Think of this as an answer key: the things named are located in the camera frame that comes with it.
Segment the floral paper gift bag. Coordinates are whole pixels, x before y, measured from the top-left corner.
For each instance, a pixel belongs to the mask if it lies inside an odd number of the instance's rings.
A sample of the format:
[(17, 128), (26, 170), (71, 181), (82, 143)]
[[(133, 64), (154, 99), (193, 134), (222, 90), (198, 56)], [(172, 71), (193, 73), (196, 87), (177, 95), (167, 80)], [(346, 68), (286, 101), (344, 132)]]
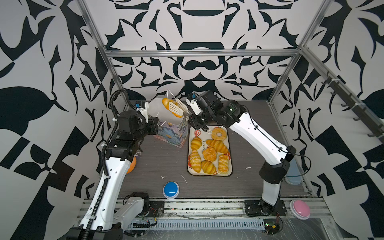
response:
[(158, 134), (155, 138), (182, 148), (188, 136), (188, 122), (185, 116), (176, 117), (164, 104), (163, 99), (174, 100), (175, 96), (167, 90), (164, 96), (158, 96), (149, 103), (149, 116), (158, 118)]

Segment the small fake croissant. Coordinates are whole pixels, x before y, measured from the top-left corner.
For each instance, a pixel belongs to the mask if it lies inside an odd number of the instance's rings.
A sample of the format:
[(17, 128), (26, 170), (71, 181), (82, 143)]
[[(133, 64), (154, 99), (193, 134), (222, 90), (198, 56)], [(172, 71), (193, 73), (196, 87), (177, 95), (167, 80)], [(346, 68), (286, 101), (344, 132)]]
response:
[(201, 146), (202, 146), (202, 140), (199, 138), (199, 137), (194, 137), (192, 140), (191, 140), (191, 144), (190, 144), (190, 147), (192, 150), (198, 150)]

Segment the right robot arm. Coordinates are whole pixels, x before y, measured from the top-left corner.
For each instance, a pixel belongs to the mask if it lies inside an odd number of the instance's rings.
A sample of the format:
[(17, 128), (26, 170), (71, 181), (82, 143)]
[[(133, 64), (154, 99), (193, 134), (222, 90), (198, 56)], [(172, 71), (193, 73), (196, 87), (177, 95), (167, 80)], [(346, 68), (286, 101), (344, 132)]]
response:
[(165, 108), (178, 116), (188, 117), (195, 130), (208, 131), (211, 123), (231, 129), (251, 144), (265, 159), (259, 175), (263, 179), (260, 201), (262, 215), (270, 215), (280, 199), (281, 182), (296, 154), (293, 146), (285, 146), (268, 134), (251, 117), (249, 110), (235, 100), (222, 102), (212, 91), (191, 93), (184, 104), (179, 99), (164, 100)]

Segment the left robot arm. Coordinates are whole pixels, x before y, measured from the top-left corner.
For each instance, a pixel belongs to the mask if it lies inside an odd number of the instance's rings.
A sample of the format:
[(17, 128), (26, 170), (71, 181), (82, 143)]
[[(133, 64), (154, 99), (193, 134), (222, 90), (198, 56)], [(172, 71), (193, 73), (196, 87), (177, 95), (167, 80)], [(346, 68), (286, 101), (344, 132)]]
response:
[(158, 133), (158, 118), (141, 111), (115, 115), (116, 125), (101, 153), (102, 177), (95, 196), (79, 226), (72, 227), (63, 240), (122, 240), (132, 220), (145, 215), (150, 207), (146, 193), (133, 192), (118, 211), (118, 196), (135, 154), (148, 135)]

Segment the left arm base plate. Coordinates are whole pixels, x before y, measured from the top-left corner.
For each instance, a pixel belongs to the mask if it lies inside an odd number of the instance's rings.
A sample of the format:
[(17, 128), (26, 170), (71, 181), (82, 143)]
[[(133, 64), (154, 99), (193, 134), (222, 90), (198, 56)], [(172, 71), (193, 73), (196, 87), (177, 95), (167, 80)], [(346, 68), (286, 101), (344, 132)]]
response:
[(163, 214), (165, 208), (164, 201), (152, 201), (150, 200), (148, 203), (144, 205), (144, 213), (145, 217), (154, 218), (159, 217)]

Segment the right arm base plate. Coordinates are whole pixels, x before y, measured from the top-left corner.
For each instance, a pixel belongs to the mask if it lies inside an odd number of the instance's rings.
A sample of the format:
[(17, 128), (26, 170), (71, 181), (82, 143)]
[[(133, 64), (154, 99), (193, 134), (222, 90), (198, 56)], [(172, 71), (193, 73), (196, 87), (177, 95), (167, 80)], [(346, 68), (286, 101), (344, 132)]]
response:
[(245, 200), (245, 213), (249, 217), (286, 216), (287, 208), (282, 200), (278, 200), (274, 206), (263, 200)]

